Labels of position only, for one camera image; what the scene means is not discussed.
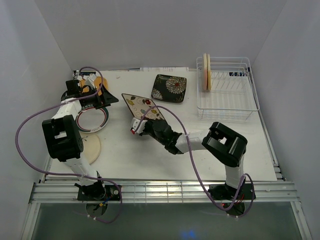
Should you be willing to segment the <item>cream floral square plate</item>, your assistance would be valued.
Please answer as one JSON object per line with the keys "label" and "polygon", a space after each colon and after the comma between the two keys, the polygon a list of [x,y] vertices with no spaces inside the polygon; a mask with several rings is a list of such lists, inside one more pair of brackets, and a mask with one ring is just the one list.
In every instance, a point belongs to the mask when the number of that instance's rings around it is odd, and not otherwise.
{"label": "cream floral square plate", "polygon": [[[123,100],[125,101],[129,111],[131,112],[132,116],[140,119],[146,111],[155,106],[156,104],[153,102],[152,99],[141,97],[138,95],[132,95],[127,93],[121,94]],[[145,119],[147,120],[165,120],[164,116],[160,112],[160,110],[155,107],[147,112],[145,115]]]}

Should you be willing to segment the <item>pink cream round plate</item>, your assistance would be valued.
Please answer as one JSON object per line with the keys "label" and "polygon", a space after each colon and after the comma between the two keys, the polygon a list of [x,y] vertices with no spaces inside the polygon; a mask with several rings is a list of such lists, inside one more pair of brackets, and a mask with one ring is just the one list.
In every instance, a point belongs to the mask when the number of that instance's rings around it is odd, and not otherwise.
{"label": "pink cream round plate", "polygon": [[204,53],[202,56],[203,66],[202,66],[202,72],[203,72],[203,90],[208,90],[208,61],[207,61],[207,54]]}

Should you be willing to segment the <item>yellow cream round plate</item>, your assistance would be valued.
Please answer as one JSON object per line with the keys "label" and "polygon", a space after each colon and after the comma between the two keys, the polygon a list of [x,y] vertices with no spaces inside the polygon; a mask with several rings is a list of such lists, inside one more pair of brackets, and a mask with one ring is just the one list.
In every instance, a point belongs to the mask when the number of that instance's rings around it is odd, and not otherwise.
{"label": "yellow cream round plate", "polygon": [[212,84],[211,84],[211,57],[210,54],[206,54],[206,73],[207,73],[207,87],[206,89],[210,91],[212,89]]}

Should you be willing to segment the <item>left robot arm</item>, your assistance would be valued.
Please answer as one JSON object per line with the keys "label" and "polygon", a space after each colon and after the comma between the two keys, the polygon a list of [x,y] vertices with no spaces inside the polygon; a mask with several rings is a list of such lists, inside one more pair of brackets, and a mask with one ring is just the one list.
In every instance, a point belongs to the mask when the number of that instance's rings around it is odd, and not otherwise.
{"label": "left robot arm", "polygon": [[83,153],[81,134],[104,128],[110,118],[107,108],[119,100],[109,93],[106,79],[95,74],[68,80],[66,87],[57,113],[42,122],[48,153],[76,174],[80,181],[77,187],[85,196],[100,200],[106,195],[106,187]]}

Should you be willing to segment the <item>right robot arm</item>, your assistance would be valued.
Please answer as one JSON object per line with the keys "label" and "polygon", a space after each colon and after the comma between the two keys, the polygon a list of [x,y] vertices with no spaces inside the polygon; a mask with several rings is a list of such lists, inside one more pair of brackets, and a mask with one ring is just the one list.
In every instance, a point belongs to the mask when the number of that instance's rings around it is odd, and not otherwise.
{"label": "right robot arm", "polygon": [[209,130],[189,134],[173,131],[162,119],[143,120],[138,128],[140,136],[149,135],[173,155],[181,155],[192,151],[206,150],[225,167],[224,185],[209,190],[215,199],[237,199],[244,193],[240,183],[244,175],[243,158],[247,150],[248,140],[228,126],[214,122]]}

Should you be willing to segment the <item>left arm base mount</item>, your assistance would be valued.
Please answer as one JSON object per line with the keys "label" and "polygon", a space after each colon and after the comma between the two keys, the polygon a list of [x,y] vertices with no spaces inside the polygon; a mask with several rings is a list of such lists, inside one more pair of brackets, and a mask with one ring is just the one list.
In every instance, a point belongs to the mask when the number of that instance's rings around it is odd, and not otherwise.
{"label": "left arm base mount", "polygon": [[110,201],[119,201],[120,200],[120,192],[114,185],[105,185],[105,194],[103,197],[94,198],[89,195],[85,195],[85,193],[79,188],[76,199],[78,201],[105,201],[109,199]]}

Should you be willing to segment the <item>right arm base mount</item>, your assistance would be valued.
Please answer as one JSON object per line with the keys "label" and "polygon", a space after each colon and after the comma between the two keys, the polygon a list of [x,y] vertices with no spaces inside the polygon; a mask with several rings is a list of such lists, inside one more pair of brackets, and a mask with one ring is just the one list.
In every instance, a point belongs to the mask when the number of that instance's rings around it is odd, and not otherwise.
{"label": "right arm base mount", "polygon": [[[233,200],[237,189],[226,184],[210,184],[208,192],[214,200]],[[244,183],[236,197],[236,200],[251,200],[252,186],[249,183]]]}

